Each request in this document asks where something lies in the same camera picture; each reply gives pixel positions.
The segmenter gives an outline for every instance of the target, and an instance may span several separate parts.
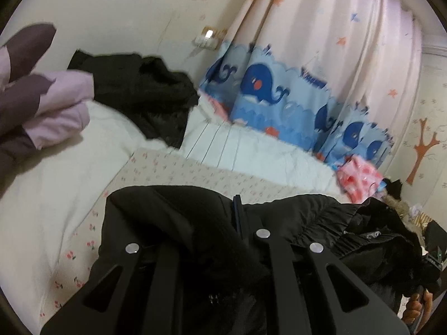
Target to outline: blue wave pattern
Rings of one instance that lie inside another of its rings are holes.
[[[368,121],[368,108],[338,102],[317,83],[274,59],[270,46],[224,42],[200,88],[219,101],[231,120],[312,151],[336,168],[356,154],[379,167],[393,145],[387,129]]]

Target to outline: hand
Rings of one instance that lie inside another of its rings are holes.
[[[417,293],[413,294],[410,297],[410,300],[407,303],[406,310],[402,316],[402,321],[406,324],[412,324],[414,320],[416,320],[421,315],[422,307],[424,308],[424,314],[422,316],[419,327],[416,332],[421,330],[421,328],[427,323],[430,318],[431,311],[433,309],[433,294],[424,291],[424,306],[419,302],[419,295]]]

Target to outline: metal screw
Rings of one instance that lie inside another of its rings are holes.
[[[314,243],[311,243],[311,245],[309,246],[309,249],[314,253],[321,253],[323,251],[324,247],[322,244],[315,241]]]
[[[126,246],[126,252],[129,254],[137,253],[139,251],[139,245],[136,243],[129,243]]]
[[[258,236],[259,238],[263,238],[263,239],[269,238],[270,231],[268,229],[264,229],[264,228],[258,229],[256,231],[256,236]]]

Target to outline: curtain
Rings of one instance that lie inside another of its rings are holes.
[[[399,0],[247,0],[199,88],[334,168],[353,154],[378,167],[408,124],[421,44]]]

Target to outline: red dot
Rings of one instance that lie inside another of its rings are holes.
[[[254,90],[260,90],[262,87],[262,80],[258,79],[256,82],[254,82],[253,87],[254,87]]]

